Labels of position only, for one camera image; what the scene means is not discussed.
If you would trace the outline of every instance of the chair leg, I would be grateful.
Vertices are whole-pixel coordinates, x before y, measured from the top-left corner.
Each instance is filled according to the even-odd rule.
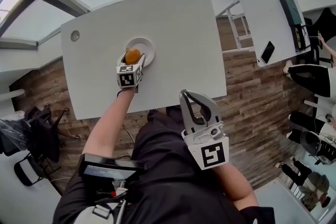
[[[28,155],[26,155],[26,157],[24,157],[21,161],[19,161],[18,163],[21,163],[23,161],[25,161],[26,159],[28,159],[28,157],[30,156],[30,152],[28,153]]]
[[[28,120],[27,122],[31,124],[32,122],[38,120],[38,119],[43,119],[44,122],[49,120],[51,117],[51,111],[49,108],[44,108],[39,114],[35,115],[33,118]]]
[[[56,172],[56,171],[58,171],[58,170],[60,170],[61,169],[61,167],[59,166],[59,167],[57,167],[56,169],[52,169],[52,172],[51,173],[49,173],[48,175],[51,175],[51,174],[53,174],[54,172]]]
[[[56,122],[55,122],[54,124],[52,124],[51,121],[49,121],[49,123],[53,126],[52,128],[54,128],[58,134],[63,135],[63,136],[65,136],[65,137],[67,137],[67,138],[70,138],[70,139],[76,139],[76,140],[78,140],[78,139],[80,139],[80,136],[79,136],[78,134],[76,134],[75,136],[72,136],[72,135],[70,135],[70,134],[63,133],[62,131],[60,131],[60,130],[57,128],[57,126],[58,126],[58,124],[59,124],[61,118],[62,118],[63,115],[64,115],[64,113],[69,113],[69,111],[70,111],[70,110],[69,110],[68,108],[64,109],[64,110],[62,111],[62,114],[57,118],[57,120],[56,120]]]
[[[57,133],[60,134],[60,135],[65,136],[67,138],[70,138],[70,139],[76,139],[76,140],[80,139],[80,135],[78,135],[78,134],[76,134],[75,136],[73,136],[73,135],[70,135],[70,134],[63,133],[62,131],[60,131],[58,129],[57,129]]]

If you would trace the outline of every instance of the black pants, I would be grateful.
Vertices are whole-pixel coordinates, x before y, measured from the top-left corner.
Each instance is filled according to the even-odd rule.
[[[288,68],[293,81],[323,97],[330,97],[330,81],[327,67],[318,65],[296,65]],[[310,73],[313,78],[299,76],[299,73]]]
[[[151,133],[152,130],[171,129],[181,133],[185,129],[182,110],[179,105],[168,106],[166,114],[160,113],[156,109],[151,109],[148,113],[147,121],[148,123],[140,128],[136,136],[136,144],[144,134]]]
[[[315,133],[320,133],[323,125],[325,125],[325,122],[320,121],[318,119],[314,119],[313,117],[310,117],[298,111],[293,111],[290,114],[289,120],[295,124],[298,124],[306,128],[308,131]],[[302,130],[293,129],[292,134],[288,138],[300,144],[301,133]]]
[[[304,166],[301,162],[295,161],[294,166],[299,169],[301,175],[295,173],[287,164],[284,164],[281,169],[282,171],[289,176],[290,179],[298,186],[302,186],[308,175],[311,173],[311,169]]]

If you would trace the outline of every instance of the shoe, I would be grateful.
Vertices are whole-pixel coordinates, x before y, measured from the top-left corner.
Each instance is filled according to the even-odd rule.
[[[281,162],[281,163],[276,163],[276,164],[275,164],[275,167],[276,167],[276,168],[282,168],[283,165],[284,165],[283,162]]]
[[[293,131],[289,132],[288,134],[286,134],[286,138],[289,139],[289,136],[292,134]]]
[[[285,67],[283,68],[283,73],[284,73],[284,74],[288,74],[288,68],[291,67],[292,65],[293,65],[292,61],[291,61],[291,60],[288,60],[288,61],[286,62]]]
[[[289,78],[290,80],[293,80],[290,73],[286,74],[286,77]]]

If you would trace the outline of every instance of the white desk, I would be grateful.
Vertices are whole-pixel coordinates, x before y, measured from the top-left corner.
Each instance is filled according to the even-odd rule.
[[[72,31],[80,38],[70,40]],[[225,71],[211,0],[127,0],[62,25],[67,84],[76,118],[103,115],[116,98],[116,61],[145,37],[156,47],[128,112],[176,105],[182,89],[226,95]]]
[[[258,65],[260,67],[271,65],[310,50],[295,52],[293,36],[286,19],[280,0],[239,0],[243,8],[248,27],[252,36]],[[302,24],[305,24],[302,12],[300,11]],[[265,64],[260,56],[271,41],[275,50]],[[309,38],[306,38],[306,45],[309,45]]]

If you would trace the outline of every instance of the smartphone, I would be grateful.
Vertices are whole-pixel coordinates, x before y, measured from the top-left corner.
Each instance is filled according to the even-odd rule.
[[[322,46],[322,42],[320,40],[319,40],[319,45],[320,45],[320,48],[322,49],[323,46]]]
[[[299,34],[299,30],[295,27],[295,34],[296,34],[296,39],[298,40],[298,47],[299,50],[301,50],[301,39],[300,39],[300,34]]]
[[[264,63],[268,63],[269,59],[271,58],[273,52],[274,52],[274,45],[272,44],[272,42],[270,41],[266,48],[264,49],[264,52],[261,55],[261,59],[264,61]]]

